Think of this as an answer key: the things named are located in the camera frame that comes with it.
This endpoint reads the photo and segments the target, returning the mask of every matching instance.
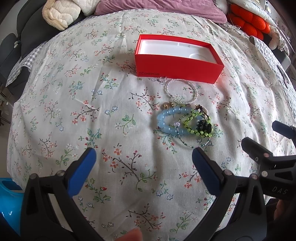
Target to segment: open rectangular box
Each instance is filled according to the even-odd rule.
[[[137,76],[214,84],[224,65],[213,46],[194,39],[141,34],[135,51]]]

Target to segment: pink pillow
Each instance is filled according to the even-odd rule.
[[[192,14],[216,23],[227,22],[225,14],[214,5],[213,0],[101,0],[94,14],[104,15],[138,8]]]

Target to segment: blue bucket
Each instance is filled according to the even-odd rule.
[[[24,193],[11,178],[0,178],[0,212],[14,231],[20,235],[20,214]]]

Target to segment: bed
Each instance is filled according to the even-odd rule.
[[[143,33],[205,41],[222,59],[225,68],[214,85],[192,82],[196,104],[208,109],[214,123],[203,149],[221,168],[241,176],[257,173],[240,146],[246,136],[274,155],[295,154],[290,140],[271,128],[274,120],[295,125],[296,118],[295,90],[276,59],[270,62],[227,24],[139,9],[88,17],[43,46],[14,105],[7,170],[25,189],[31,173],[54,175],[87,147],[95,148],[97,162],[73,198],[90,225],[105,240],[134,227],[144,240],[182,240],[215,197],[192,165],[192,149],[157,126],[161,105],[171,99],[157,79],[135,75],[134,50]],[[174,86],[176,98],[191,98],[187,86]]]

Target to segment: gray checkered cloth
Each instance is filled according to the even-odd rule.
[[[14,65],[13,69],[11,70],[7,82],[6,82],[6,87],[10,85],[15,79],[18,77],[20,74],[22,68],[25,66],[28,68],[28,70],[31,72],[33,62],[35,61],[38,53],[42,49],[46,42],[40,44],[37,48],[35,48],[30,54],[28,54],[23,60],[21,58],[18,60],[18,62]]]

